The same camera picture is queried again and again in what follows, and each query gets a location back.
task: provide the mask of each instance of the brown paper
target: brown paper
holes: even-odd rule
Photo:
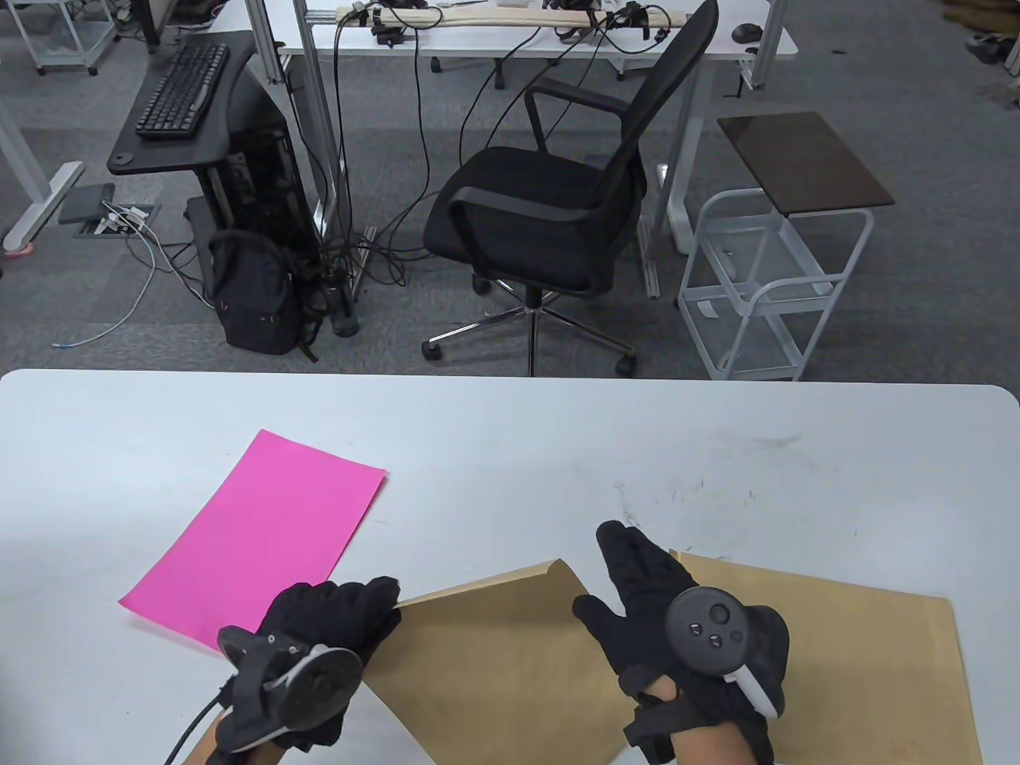
[[[436,765],[607,765],[633,703],[571,614],[563,561],[401,605],[365,683]]]
[[[789,626],[776,762],[981,765],[948,600],[676,557],[699,583],[772,606]]]

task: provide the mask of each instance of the gray carpet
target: gray carpet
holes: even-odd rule
[[[1005,71],[967,54],[967,33],[942,21],[939,10],[928,0],[800,0],[792,3],[787,26],[801,55],[773,67],[765,92],[724,99],[736,86],[736,69],[723,67],[717,78],[690,209],[697,210],[716,191],[753,185],[714,124],[715,116],[803,109],[821,112],[899,203],[876,215],[871,244],[815,353],[808,379],[982,382],[1020,393],[1015,198],[1020,112],[1008,106]],[[30,13],[46,23],[45,11]],[[81,184],[110,180],[105,160],[146,59],[144,46],[125,39],[101,61],[97,78],[71,70],[39,79],[9,14],[0,13],[0,93],[48,172],[67,159],[85,160]],[[555,72],[576,79],[582,65],[575,62]],[[468,151],[484,142],[510,95],[538,66],[513,62],[507,68],[508,90],[487,91],[466,136]],[[413,199],[424,176],[417,129],[411,126],[416,125],[411,61],[344,60],[342,70],[356,215],[363,221],[386,220]],[[486,73],[481,62],[447,61],[442,74],[421,62],[434,185],[456,166],[457,131]],[[640,79],[617,83],[609,65],[600,62],[586,84],[626,97]],[[668,105],[643,143],[649,166],[666,152],[675,111],[675,104]],[[558,129],[552,148],[576,158],[604,156],[614,147],[614,130],[610,118],[575,109]],[[528,145],[522,108],[507,120],[501,140]],[[164,241],[190,239],[181,212],[185,199],[198,193],[192,176],[115,182],[118,201],[162,205],[155,228]],[[653,201],[650,197],[646,204]],[[0,162],[0,224],[12,222],[27,203]],[[424,213],[409,219],[403,244],[420,243]],[[71,234],[51,222],[38,236],[34,256],[3,264],[0,373],[19,367],[508,375],[524,370],[523,324],[451,344],[438,364],[421,358],[419,344],[426,336],[506,304],[496,294],[476,297],[466,268],[438,260],[414,264],[406,289],[368,282],[359,302],[360,334],[342,341],[323,333],[315,346],[321,357],[316,365],[297,352],[274,358],[230,348],[215,316],[168,274],[156,275],[135,316],[115,334],[78,350],[56,350],[51,343],[89,337],[119,318],[147,273],[120,244],[87,242]],[[856,236],[831,221],[816,222],[804,234],[826,262],[849,251]],[[704,377],[671,305],[682,265],[675,254],[663,259],[660,278],[667,297],[651,302],[644,298],[633,257],[624,258],[612,293],[591,303],[564,300],[564,311],[632,341],[641,354],[641,376]],[[381,275],[380,264],[375,270]],[[613,374],[612,352],[557,327],[544,329],[540,346],[542,374]]]

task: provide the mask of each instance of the computer mouse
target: computer mouse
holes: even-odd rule
[[[757,43],[762,39],[762,28],[756,23],[742,23],[733,30],[733,34],[730,37],[733,38],[734,43],[741,45]]]

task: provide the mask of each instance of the computer tower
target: computer tower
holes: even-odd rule
[[[309,265],[319,258],[287,120],[248,72],[241,74],[232,94],[228,125],[226,158],[195,169],[203,197],[188,203],[206,290],[212,283],[208,240],[215,231],[264,234]]]

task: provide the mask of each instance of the black glove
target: black glove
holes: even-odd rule
[[[309,647],[350,649],[367,665],[375,649],[400,624],[396,608],[400,583],[379,576],[367,584],[356,581],[337,585],[323,581],[312,586],[295,584],[277,595],[262,619],[258,634],[283,632]],[[219,702],[231,706],[234,678],[220,692]],[[310,730],[284,733],[273,744],[307,752],[314,745],[332,747],[340,738],[344,712]]]
[[[698,582],[636,528],[607,521],[599,526],[596,538],[626,616],[617,616],[591,595],[574,601],[573,613],[602,646],[613,671],[619,675],[630,667],[647,667],[657,676],[669,676],[709,723],[735,723],[757,762],[771,765],[765,718],[735,683],[687,669],[666,639],[666,609],[676,596]]]

